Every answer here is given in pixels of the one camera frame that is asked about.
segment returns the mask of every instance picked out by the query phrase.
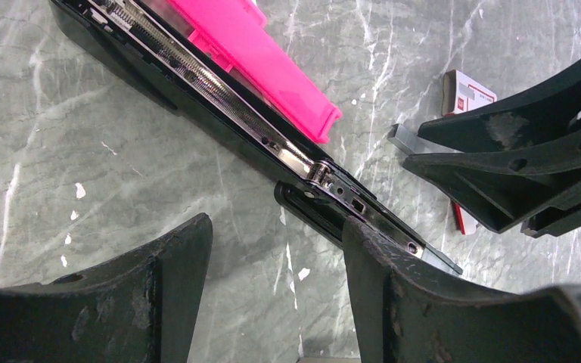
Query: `white box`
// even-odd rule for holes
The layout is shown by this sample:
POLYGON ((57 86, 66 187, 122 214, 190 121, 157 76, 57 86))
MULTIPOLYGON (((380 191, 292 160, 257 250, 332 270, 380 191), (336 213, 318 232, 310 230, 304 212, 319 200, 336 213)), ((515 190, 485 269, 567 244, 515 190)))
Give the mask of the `white box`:
MULTIPOLYGON (((450 70, 444 74, 442 81, 443 100, 442 115, 456 115, 498 100, 498 96, 487 87, 474 81, 471 77, 459 70, 450 70)), ((453 213, 458 221, 458 228, 462 234, 473 234, 477 230, 478 222, 455 202, 453 213)))
POLYGON ((445 73, 442 82, 442 116, 475 110, 498 100, 495 93, 459 70, 445 73))

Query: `gray marble floor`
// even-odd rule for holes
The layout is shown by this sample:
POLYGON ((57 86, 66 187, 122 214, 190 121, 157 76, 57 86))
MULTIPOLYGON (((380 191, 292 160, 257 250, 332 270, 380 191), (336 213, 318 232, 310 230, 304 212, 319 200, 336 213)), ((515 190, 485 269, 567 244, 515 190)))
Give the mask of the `gray marble floor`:
MULTIPOLYGON (((325 150, 470 281, 512 292, 581 283, 581 229, 533 240, 455 229, 404 171, 390 126, 438 117, 460 69, 505 97, 581 57, 581 0, 259 0, 267 30, 344 117, 325 150)), ((273 185, 111 75, 46 0, 0 0, 0 287, 103 262, 199 212, 216 236, 193 362, 356 357, 342 253, 273 185)))

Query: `pink object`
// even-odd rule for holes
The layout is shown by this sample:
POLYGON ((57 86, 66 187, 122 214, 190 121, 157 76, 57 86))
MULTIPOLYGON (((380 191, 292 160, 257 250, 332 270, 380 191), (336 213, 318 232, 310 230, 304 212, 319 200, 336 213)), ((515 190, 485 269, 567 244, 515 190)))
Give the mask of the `pink object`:
POLYGON ((188 37, 229 72, 235 68, 312 141, 328 142, 342 116, 264 31, 266 16, 251 0, 168 0, 193 28, 188 37))

